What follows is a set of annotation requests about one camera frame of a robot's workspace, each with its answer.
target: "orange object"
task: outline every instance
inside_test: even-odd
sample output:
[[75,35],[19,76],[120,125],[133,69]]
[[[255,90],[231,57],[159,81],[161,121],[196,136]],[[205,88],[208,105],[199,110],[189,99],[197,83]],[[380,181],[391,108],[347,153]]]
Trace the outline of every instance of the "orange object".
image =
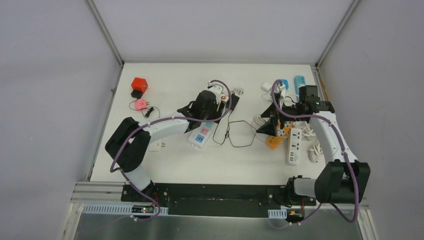
[[142,92],[143,94],[146,92],[146,89],[149,87],[146,79],[136,77],[131,83],[131,87],[135,91]]
[[270,146],[271,148],[276,149],[278,145],[281,143],[281,141],[283,140],[283,138],[287,135],[289,130],[292,128],[293,123],[295,122],[292,121],[289,126],[285,126],[282,128],[284,130],[284,133],[281,136],[270,136],[268,138],[268,141],[266,141],[266,144]]

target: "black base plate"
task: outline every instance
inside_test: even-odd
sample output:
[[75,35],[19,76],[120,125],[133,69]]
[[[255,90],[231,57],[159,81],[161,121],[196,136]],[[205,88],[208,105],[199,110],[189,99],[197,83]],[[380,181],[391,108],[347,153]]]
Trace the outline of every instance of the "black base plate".
[[[169,215],[267,218],[268,210],[277,210],[281,204],[293,206],[315,206],[306,196],[285,199],[281,185],[223,185],[223,184],[179,184],[156,183],[143,193],[156,193],[160,206],[168,208]],[[130,185],[124,185],[122,202],[148,202]]]

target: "white plug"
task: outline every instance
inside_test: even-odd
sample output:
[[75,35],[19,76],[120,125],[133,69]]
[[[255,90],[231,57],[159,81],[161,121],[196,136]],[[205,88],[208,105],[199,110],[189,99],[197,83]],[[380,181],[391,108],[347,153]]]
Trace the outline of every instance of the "white plug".
[[[262,86],[260,87],[260,89],[262,89],[264,92],[270,93],[271,92],[271,88],[273,86],[267,82],[265,82],[264,84],[262,84]],[[281,96],[284,97],[286,95],[286,86],[284,84],[278,85],[277,88],[275,88],[275,92],[281,92]]]
[[165,143],[162,143],[162,140],[157,140],[148,145],[148,150],[150,152],[159,152],[161,148],[165,147]]

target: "blue power strip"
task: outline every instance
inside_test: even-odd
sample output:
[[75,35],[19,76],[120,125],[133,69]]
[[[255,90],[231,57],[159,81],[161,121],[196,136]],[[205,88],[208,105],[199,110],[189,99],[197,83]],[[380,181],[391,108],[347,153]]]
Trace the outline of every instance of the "blue power strip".
[[304,76],[295,76],[294,77],[294,90],[296,91],[297,94],[297,101],[299,102],[299,88],[306,86],[306,81],[305,81],[305,77]]
[[286,79],[278,79],[282,82],[282,84],[284,84],[285,86],[285,90],[287,91],[289,89],[289,81],[287,81]]

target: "orange power strip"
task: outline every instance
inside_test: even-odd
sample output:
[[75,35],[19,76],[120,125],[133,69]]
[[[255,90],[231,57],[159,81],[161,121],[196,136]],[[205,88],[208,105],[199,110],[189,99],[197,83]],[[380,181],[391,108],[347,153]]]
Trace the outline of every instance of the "orange power strip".
[[281,136],[270,136],[268,138],[268,141],[266,141],[266,144],[268,146],[270,146],[271,148],[276,149],[278,147],[278,145],[281,143],[281,141],[283,140],[283,138],[289,133],[289,131],[292,128],[292,126],[293,126],[294,123],[295,122],[292,121],[290,123],[290,125],[284,126],[282,128],[284,132],[283,132],[283,134]]

